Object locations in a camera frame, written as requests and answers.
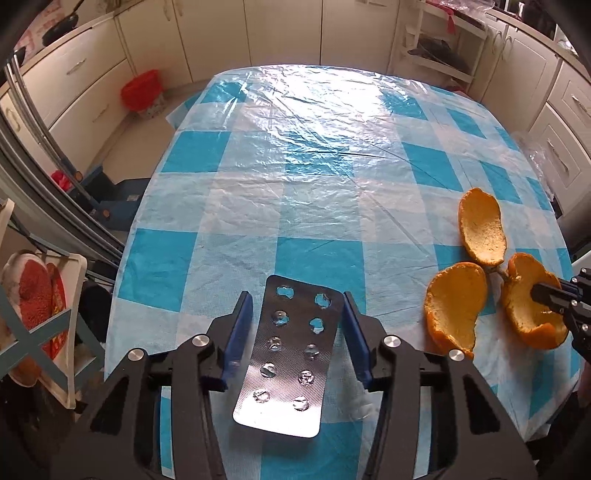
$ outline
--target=drawer handle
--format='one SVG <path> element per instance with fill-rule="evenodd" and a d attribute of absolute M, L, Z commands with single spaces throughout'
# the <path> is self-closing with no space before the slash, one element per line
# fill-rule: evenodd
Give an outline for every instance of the drawer handle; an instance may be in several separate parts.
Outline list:
<path fill-rule="evenodd" d="M 74 73 L 76 70 L 78 70 L 80 67 L 82 67 L 82 65 L 84 65 L 85 61 L 86 61 L 86 59 L 81 60 L 78 63 L 76 63 L 76 65 L 74 65 L 70 70 L 68 70 L 66 72 L 66 75 L 71 75 L 72 73 Z"/>
<path fill-rule="evenodd" d="M 109 109 L 109 105 L 110 104 L 107 103 L 107 106 L 99 112 L 99 114 L 95 117 L 95 119 L 92 121 L 92 123 L 95 123 L 100 117 L 102 117 L 105 114 L 105 112 Z"/>
<path fill-rule="evenodd" d="M 182 17 L 183 16 L 183 13 L 184 13 L 184 11 L 183 11 L 183 1 L 182 0 L 176 0 L 175 1 L 175 4 L 177 6 L 177 12 L 178 12 L 179 17 Z"/>
<path fill-rule="evenodd" d="M 170 14 L 168 13 L 168 0 L 164 0 L 162 4 L 162 9 L 164 10 L 164 16 L 166 17 L 167 21 L 171 21 Z"/>
<path fill-rule="evenodd" d="M 491 50 L 492 50 L 492 54 L 496 55 L 496 51 L 495 51 L 495 45 L 496 45 L 496 38 L 497 37 L 502 37 L 502 33 L 501 32 L 497 32 L 495 33 L 495 36 L 492 37 L 492 45 L 491 45 Z"/>
<path fill-rule="evenodd" d="M 511 44 L 511 49 L 509 51 L 509 55 L 511 55 L 511 52 L 513 51 L 513 38 L 510 35 L 507 36 L 507 38 L 505 39 L 505 42 L 503 43 L 503 50 L 501 52 L 501 58 L 505 61 L 507 61 L 507 59 L 509 58 L 508 56 L 505 57 L 505 50 L 507 48 L 507 43 Z"/>
<path fill-rule="evenodd" d="M 582 103 L 581 100 L 579 100 L 578 98 L 576 98 L 574 95 L 570 96 L 573 99 L 573 102 L 577 104 L 577 106 L 587 114 L 587 116 L 589 118 L 591 118 L 591 113 L 589 113 L 589 110 L 587 110 L 587 107 L 585 107 Z"/>
<path fill-rule="evenodd" d="M 566 163 L 564 163 L 562 161 L 562 159 L 560 158 L 560 155 L 558 155 L 558 152 L 556 151 L 556 149 L 554 148 L 554 145 L 552 144 L 552 142 L 550 140 L 546 140 L 548 142 L 548 146 L 550 147 L 550 150 L 552 150 L 552 154 L 556 157 L 556 159 L 558 159 L 558 161 L 561 163 L 561 165 L 564 168 L 564 171 L 566 172 L 566 174 L 569 174 L 569 168 L 566 166 Z"/>
<path fill-rule="evenodd" d="M 12 108 L 6 109 L 6 118 L 8 119 L 8 117 L 11 117 L 11 119 L 12 119 L 12 123 L 14 124 L 14 131 L 20 132 L 21 131 L 21 124 L 18 123 L 17 115 L 16 115 L 16 113 L 14 113 L 14 110 Z"/>

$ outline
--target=empty blister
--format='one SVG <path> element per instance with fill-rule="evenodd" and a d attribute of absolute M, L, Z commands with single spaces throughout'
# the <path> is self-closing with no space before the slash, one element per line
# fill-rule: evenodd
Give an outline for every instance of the empty blister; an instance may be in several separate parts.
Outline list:
<path fill-rule="evenodd" d="M 246 377 L 234 408 L 242 425 L 314 437 L 343 294 L 272 275 Z"/>

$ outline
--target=kitchen cabinet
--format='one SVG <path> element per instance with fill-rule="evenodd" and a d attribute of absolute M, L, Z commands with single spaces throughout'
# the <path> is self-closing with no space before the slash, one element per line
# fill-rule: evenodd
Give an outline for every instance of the kitchen cabinet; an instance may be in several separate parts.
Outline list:
<path fill-rule="evenodd" d="M 485 15 L 485 24 L 486 41 L 474 74 L 474 80 L 468 90 L 468 95 L 477 102 L 482 100 L 482 96 L 491 81 L 496 64 L 501 58 L 503 43 L 509 29 L 509 25 L 491 15 Z"/>
<path fill-rule="evenodd" d="M 17 138 L 20 140 L 21 145 L 29 152 L 29 155 L 37 162 L 45 173 L 51 175 L 57 170 L 57 167 L 53 164 L 49 155 L 45 153 L 45 150 L 41 148 L 41 145 L 37 143 L 37 140 L 33 137 L 33 134 L 27 128 L 25 122 L 19 116 L 17 109 L 15 108 L 10 95 L 5 93 L 0 98 L 0 108 L 6 118 L 8 125 L 12 128 Z"/>
<path fill-rule="evenodd" d="M 324 0 L 322 65 L 386 73 L 398 0 Z"/>
<path fill-rule="evenodd" d="M 128 61 L 122 61 L 80 95 L 51 127 L 53 138 L 82 173 L 129 113 L 119 92 L 132 78 Z"/>
<path fill-rule="evenodd" d="M 591 85 L 566 62 L 560 67 L 548 103 L 591 154 Z"/>
<path fill-rule="evenodd" d="M 549 104 L 544 105 L 530 135 L 546 149 L 548 162 L 542 165 L 544 175 L 561 210 L 569 213 L 591 187 L 591 160 Z"/>
<path fill-rule="evenodd" d="M 144 0 L 118 21 L 137 74 L 158 70 L 165 90 L 191 83 L 172 0 Z"/>
<path fill-rule="evenodd" d="M 244 0 L 253 65 L 320 64 L 322 0 Z"/>
<path fill-rule="evenodd" d="M 509 132 L 528 131 L 546 101 L 558 55 L 515 27 L 509 27 L 482 103 Z"/>
<path fill-rule="evenodd" d="M 45 125 L 51 127 L 82 92 L 124 59 L 112 18 L 63 44 L 59 54 L 41 59 L 24 80 Z"/>
<path fill-rule="evenodd" d="M 194 82 L 251 64 L 242 0 L 174 0 Z"/>

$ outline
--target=tiled floor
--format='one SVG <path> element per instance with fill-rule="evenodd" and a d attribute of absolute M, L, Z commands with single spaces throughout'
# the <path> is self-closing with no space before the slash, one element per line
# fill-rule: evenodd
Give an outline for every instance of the tiled floor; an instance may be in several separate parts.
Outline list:
<path fill-rule="evenodd" d="M 166 116 L 192 95 L 167 99 L 165 111 L 155 118 L 133 119 L 103 161 L 103 170 L 114 183 L 152 176 L 174 134 Z"/>

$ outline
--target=blue checkered tablecloth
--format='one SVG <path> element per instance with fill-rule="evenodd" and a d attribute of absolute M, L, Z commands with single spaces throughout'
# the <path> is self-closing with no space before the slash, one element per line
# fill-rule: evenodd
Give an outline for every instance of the blue checkered tablecloth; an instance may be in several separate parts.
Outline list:
<path fill-rule="evenodd" d="M 426 285 L 468 260 L 457 230 L 463 192 L 501 205 L 515 251 L 571 277 L 554 213 L 524 156 L 482 105 L 423 83 L 357 70 L 274 66 L 216 76 L 191 105 L 150 181 L 119 270 L 106 349 L 110 372 L 127 350 L 175 348 L 229 313 L 242 290 L 254 323 L 242 370 L 212 408 L 230 479 L 358 477 L 380 394 L 355 379 L 337 334 L 320 434 L 300 441 L 236 424 L 265 280 L 283 275 L 349 290 L 362 312 L 416 348 Z M 499 281 L 476 324 L 475 364 L 528 437 L 573 388 L 570 339 L 526 347 L 499 305 Z M 172 474 L 170 393 L 163 393 L 163 471 Z M 428 395 L 421 398 L 428 411 Z M 416 475 L 426 471 L 421 417 Z"/>

